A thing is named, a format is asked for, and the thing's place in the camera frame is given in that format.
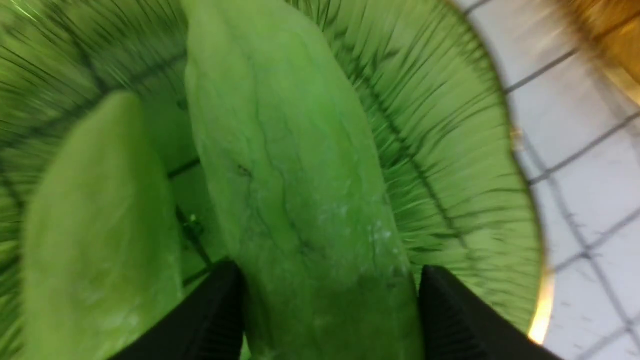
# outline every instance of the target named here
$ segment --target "tile grout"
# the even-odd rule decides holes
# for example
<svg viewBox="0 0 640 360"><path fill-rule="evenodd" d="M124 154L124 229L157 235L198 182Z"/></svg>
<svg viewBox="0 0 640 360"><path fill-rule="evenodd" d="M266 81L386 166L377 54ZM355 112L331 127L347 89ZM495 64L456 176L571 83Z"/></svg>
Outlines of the tile grout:
<svg viewBox="0 0 640 360"><path fill-rule="evenodd" d="M529 154L531 155L531 160L534 163L534 165L538 167L538 170L545 171L544 162L538 155L532 143L528 141L528 138L526 137L526 135L523 135L522 140L523 140L522 141L523 145L526 148L528 148ZM598 278L599 283L602 286L605 295L609 298L609 302L613 305L615 312L617 312L618 316L620 317L620 320L623 322L624 326L628 330L631 326L632 320L629 318L628 314L624 310L624 307L622 306L620 298L618 297L616 292L613 290L611 283L609 282L606 275L604 274L604 271L600 268L600 265L596 261L594 261L593 258L591 257L591 254L589 253L589 244L584 238L584 236L582 235L579 229L579 226L575 223L575 221L573 221L573 215L571 214L570 210L566 205L566 202L563 199L560 186L556 182L556 179L553 175L550 175L547 178L547 182L549 184L549 188L551 189L551 192L553 193L554 202L556 203L556 206L558 207L562 218L564 219L566 225L569 227L569 230L573 234L574 239L577 240L578 243L580 244L580 247L582 248L582 252L585 254L586 259L589 261L589 264L591 265L592 270L594 271L596 277ZM638 352L640 352L640 336L634 331L630 331L629 335L634 345L636 346L636 349L638 350Z"/></svg>
<svg viewBox="0 0 640 360"><path fill-rule="evenodd" d="M530 75L524 77L521 80L516 81L512 85L507 86L506 88L504 88L504 91L507 94L511 94L512 92L518 90L519 88L522 88L523 86L525 86L526 84L530 83L531 81L534 81L535 79L538 79L544 73L546 73L547 71L549 71L549 70L553 69L554 67L560 65L561 63L565 62L566 60L568 60L569 58L571 58L573 55L575 55L577 53L578 53L578 49L576 47L574 47L573 49L570 49L566 53L564 53L564 54L558 56L557 58L553 59L552 61L548 62L546 65L542 66L541 68L539 68L538 70L534 71Z"/></svg>
<svg viewBox="0 0 640 360"><path fill-rule="evenodd" d="M610 227L608 230L602 233L600 237L596 239L592 244L587 245L587 249L584 249L583 251L578 252L577 254L574 254L568 259L565 259L564 261L560 262L560 264L554 267L554 271L556 273L562 272L565 268L567 268L577 260L588 258L589 257L588 252L599 249L601 246L603 246L605 243L611 240L612 237L615 236L620 230L624 229L626 226L628 226L630 223L637 220L638 218L640 218L640 208L636 208L630 214L625 216L622 220L615 223L612 227Z"/></svg>
<svg viewBox="0 0 640 360"><path fill-rule="evenodd" d="M540 174L540 175L532 178L531 180L529 180L529 184L532 186L532 185L535 185L535 184L539 183L540 181L546 180L553 173L557 172L558 170L561 170L562 168L566 167L567 165L570 165L573 161L581 158L587 152L589 152L590 150L594 149L596 146L598 146L601 143L603 143L605 140L610 138L612 135L616 134L618 131L620 131L622 129L625 129L629 124L631 124L633 121L635 121L639 117L640 117L640 111L635 112L635 113L627 116L621 122L619 122L618 124L616 124L615 126L610 128L609 130L607 130L604 134L602 134L602 135L598 136L597 138L595 138L594 140L590 141L587 145L585 145L583 148L581 148L577 152L574 152L573 154L569 155L567 158L565 158L564 160L562 160L559 163L555 164L554 166L546 168L544 171L542 171L542 174Z"/></svg>

